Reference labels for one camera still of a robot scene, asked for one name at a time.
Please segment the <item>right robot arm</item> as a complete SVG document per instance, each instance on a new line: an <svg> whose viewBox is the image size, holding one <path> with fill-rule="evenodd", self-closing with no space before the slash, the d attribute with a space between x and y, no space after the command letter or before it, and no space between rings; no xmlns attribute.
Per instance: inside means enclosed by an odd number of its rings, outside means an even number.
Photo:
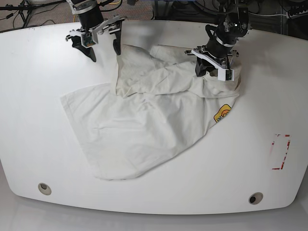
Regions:
<svg viewBox="0 0 308 231"><path fill-rule="evenodd" d="M106 30L109 34L114 34L113 48L117 55L121 54L121 30L124 17L119 15L105 20L100 6L111 3L107 0L98 3L96 0L69 0L68 4L72 14L77 15L81 23L81 28L71 30L65 40L72 40L72 47L81 51L89 57L93 62L96 62L96 56L93 46L99 43L98 36Z"/></svg>

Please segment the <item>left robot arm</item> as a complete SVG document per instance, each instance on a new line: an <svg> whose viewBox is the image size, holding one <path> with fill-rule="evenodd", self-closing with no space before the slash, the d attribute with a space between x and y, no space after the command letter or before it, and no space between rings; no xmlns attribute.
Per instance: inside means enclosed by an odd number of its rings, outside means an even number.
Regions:
<svg viewBox="0 0 308 231"><path fill-rule="evenodd" d="M197 77L206 80L217 91L235 91L240 86L242 64L233 47L251 28L248 3L246 0L219 0L217 11L207 10L197 2L194 5L216 15L216 25L205 26L207 44L184 53L197 57Z"/></svg>

